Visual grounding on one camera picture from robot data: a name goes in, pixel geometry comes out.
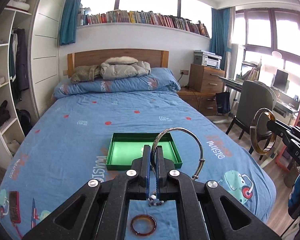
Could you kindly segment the wooden drawer nightstand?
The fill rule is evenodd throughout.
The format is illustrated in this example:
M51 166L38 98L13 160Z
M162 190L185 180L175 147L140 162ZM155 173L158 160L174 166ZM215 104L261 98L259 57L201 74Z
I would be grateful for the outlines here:
M224 88L221 77L225 77L224 70L191 64L189 84L178 95L202 115L217 115L216 94L221 93Z

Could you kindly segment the hanging dark clothes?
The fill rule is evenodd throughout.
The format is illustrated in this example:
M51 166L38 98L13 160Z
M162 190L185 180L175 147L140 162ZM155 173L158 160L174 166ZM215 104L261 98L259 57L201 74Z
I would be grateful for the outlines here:
M13 101L17 104L22 100L22 91L30 87L25 29L12 29L8 66Z

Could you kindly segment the blue folded duvet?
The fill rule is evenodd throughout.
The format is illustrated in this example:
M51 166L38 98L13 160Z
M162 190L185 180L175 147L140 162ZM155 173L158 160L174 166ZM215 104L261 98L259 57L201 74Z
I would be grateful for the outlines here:
M164 90L178 92L181 89L178 81L168 68L152 68L149 75L128 77L117 80L104 80L101 77L94 81L73 84L69 79L60 82L54 89L55 99L85 93L119 93L151 92Z

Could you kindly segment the white open wardrobe shelf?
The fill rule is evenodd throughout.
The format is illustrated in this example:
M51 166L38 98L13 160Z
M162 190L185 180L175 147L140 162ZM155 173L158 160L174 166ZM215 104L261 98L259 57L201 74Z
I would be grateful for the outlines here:
M38 120L31 74L31 39L39 0L27 0L26 3L30 5L28 11L5 8L0 14L0 77L5 79L5 82L0 84L0 105L6 100L6 109L10 114L10 118L0 126L0 166L3 168L6 168L12 160L8 143L16 140L21 144L25 139L25 134L17 116L17 110L27 110L30 113L32 124ZM12 77L9 69L9 52L11 32L18 28L25 30L30 88L22 91L22 100L15 103L11 86Z

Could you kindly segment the red smartphone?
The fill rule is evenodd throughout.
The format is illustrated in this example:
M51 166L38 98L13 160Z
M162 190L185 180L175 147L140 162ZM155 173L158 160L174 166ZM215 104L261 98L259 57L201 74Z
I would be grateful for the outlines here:
M12 223L21 223L20 211L19 211L19 192L9 192L9 214Z

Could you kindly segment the teal curtain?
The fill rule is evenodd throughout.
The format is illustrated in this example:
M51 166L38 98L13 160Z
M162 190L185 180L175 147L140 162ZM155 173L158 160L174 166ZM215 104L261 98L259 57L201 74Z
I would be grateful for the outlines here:
M59 45L69 45L76 42L77 16L81 0L65 0L62 20L59 30Z
M210 51L221 56L220 69L226 70L228 56L231 55L231 35L234 28L235 8L211 9L212 37Z

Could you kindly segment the green jewelry tray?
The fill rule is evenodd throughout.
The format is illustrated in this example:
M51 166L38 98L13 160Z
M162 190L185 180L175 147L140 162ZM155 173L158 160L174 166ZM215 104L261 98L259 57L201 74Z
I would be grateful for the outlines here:
M133 160L142 157L143 147L152 146L156 137L156 133L113 133L106 160L107 169L130 169ZM173 161L175 168L181 168L183 162L169 133L160 139L158 145L162 147L164 157Z

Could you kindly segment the dark blue bag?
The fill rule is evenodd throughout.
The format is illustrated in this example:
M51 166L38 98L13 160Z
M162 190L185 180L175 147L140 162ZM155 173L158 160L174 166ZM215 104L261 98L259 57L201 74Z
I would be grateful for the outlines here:
M230 112L230 93L216 93L217 113L227 114Z

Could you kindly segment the cluttered desk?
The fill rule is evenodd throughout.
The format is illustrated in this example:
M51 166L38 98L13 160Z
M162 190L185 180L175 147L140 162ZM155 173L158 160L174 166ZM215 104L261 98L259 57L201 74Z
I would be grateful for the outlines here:
M271 92L273 95L273 110L278 113L283 118L289 116L290 120L293 119L294 115L299 113L300 108L300 77L293 75L289 72L276 69L273 67L265 66L264 73L271 74L273 79L271 80L271 86L268 86L264 82L259 79L254 79L254 77L259 77L261 67L254 64L253 62L242 62L242 66L244 68L249 68L245 74L248 76L251 74L253 78L251 81L254 83L258 83L259 85L265 87L267 90ZM279 88L273 86L273 83L276 79L277 71L283 72L283 74L287 74L287 81L284 90L280 90Z

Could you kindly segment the grey desk chair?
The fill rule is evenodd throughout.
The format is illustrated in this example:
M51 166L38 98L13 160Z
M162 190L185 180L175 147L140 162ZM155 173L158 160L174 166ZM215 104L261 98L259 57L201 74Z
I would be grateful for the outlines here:
M234 125L242 129L242 133L250 135L249 153L256 151L259 155L273 158L275 136L267 129L267 122L275 120L273 95L265 87L253 81L244 81L237 113L226 130L228 134Z

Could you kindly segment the row of books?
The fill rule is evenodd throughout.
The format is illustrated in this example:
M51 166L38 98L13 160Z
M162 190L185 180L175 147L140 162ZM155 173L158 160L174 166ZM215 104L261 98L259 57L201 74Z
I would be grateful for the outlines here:
M126 11L112 10L102 14L79 14L78 26L105 24L105 23L132 23L157 25L167 28L188 31L194 34L209 38L210 35L206 26L202 22L193 23L189 19L175 17L172 15L162 15L153 11Z

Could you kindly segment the left teal curtain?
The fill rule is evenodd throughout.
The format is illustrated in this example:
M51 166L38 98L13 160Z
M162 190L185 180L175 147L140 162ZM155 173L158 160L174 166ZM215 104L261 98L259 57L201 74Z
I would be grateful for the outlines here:
M59 45L69 45L76 42L77 16L81 0L65 0L62 20L59 30Z

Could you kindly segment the olive green garment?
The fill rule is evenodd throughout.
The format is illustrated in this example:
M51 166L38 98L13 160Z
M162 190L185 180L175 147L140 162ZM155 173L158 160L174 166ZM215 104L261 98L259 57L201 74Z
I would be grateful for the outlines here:
M71 76L71 83L76 84L80 82L94 81L96 77L100 76L100 66L79 66L74 70Z

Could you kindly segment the amber brown bangle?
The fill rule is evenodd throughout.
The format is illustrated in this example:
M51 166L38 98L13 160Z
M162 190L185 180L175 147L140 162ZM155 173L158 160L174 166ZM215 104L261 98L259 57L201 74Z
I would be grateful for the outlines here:
M156 231L157 222L152 216L141 214L133 217L130 222L130 228L135 235L147 237Z

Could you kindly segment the white printer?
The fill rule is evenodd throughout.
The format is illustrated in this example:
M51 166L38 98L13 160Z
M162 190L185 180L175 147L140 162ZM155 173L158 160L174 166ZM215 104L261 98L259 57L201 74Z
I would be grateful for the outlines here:
M193 63L219 69L222 57L209 51L195 50Z

